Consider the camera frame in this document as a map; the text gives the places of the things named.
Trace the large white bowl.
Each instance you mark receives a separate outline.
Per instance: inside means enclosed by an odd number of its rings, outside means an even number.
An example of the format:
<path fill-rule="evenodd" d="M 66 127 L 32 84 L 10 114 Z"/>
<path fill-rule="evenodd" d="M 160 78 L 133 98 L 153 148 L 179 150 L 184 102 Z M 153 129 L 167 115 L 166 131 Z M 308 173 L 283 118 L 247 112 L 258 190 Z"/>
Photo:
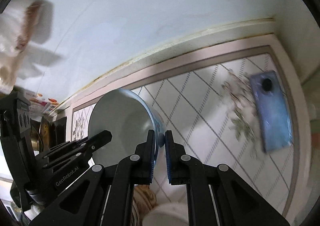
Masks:
<path fill-rule="evenodd" d="M 142 220 L 143 226 L 188 226 L 188 207 L 184 203 L 156 206 Z"/>

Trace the white bowl blue rim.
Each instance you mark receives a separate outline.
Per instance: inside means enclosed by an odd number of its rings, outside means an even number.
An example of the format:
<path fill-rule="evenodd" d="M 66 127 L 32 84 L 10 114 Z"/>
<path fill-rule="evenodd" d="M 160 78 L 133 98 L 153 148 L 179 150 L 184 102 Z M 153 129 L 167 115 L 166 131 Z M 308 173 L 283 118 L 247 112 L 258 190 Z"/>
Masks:
<path fill-rule="evenodd" d="M 164 145 L 165 125 L 161 115 L 126 89 L 106 93 L 93 108 L 88 136 L 95 136 L 103 130 L 112 134 L 112 140 L 93 153 L 93 161 L 105 167 L 133 154 L 136 146 L 146 141 L 149 130 L 155 132 L 155 154 Z"/>

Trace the colourful sticker packet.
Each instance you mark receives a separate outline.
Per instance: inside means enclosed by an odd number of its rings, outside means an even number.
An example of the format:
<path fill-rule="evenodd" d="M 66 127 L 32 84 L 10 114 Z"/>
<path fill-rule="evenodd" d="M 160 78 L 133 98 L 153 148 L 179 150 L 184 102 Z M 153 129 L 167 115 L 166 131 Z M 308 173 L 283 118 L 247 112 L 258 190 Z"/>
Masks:
<path fill-rule="evenodd" d="M 45 97 L 41 93 L 25 90 L 23 94 L 24 97 L 30 102 L 29 112 L 36 116 L 49 114 L 59 105 L 57 100 Z"/>

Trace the patterned table mat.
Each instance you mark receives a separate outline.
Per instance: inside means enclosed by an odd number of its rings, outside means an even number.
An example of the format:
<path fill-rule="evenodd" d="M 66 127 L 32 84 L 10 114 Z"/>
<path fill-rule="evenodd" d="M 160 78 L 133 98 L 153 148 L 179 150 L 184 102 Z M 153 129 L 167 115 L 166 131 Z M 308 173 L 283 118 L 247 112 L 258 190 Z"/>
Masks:
<path fill-rule="evenodd" d="M 206 60 L 131 85 L 163 119 L 187 154 L 211 166 L 224 163 L 277 212 L 290 203 L 294 147 L 263 152 L 249 76 L 276 71 L 270 53 L 221 62 Z"/>

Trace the blue smartphone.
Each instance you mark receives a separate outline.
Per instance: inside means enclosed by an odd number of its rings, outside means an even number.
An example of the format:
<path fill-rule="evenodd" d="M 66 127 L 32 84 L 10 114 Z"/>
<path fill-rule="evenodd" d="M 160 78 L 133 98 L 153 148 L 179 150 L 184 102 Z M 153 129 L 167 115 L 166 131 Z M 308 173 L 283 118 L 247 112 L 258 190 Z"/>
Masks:
<path fill-rule="evenodd" d="M 292 143 L 291 119 L 277 74 L 262 72 L 249 78 L 257 109 L 264 152 L 271 153 Z"/>

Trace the clear plastic bag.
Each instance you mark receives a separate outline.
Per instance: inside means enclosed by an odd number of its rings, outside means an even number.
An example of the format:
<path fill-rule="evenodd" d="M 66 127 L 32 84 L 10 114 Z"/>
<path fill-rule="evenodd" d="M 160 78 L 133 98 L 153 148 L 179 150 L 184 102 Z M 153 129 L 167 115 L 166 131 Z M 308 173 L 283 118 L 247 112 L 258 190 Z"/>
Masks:
<path fill-rule="evenodd" d="M 61 59 L 36 45 L 49 39 L 52 20 L 47 0 L 12 0 L 1 13 L 1 94 L 10 94 L 17 78 L 39 76 L 35 63 L 48 67 Z"/>

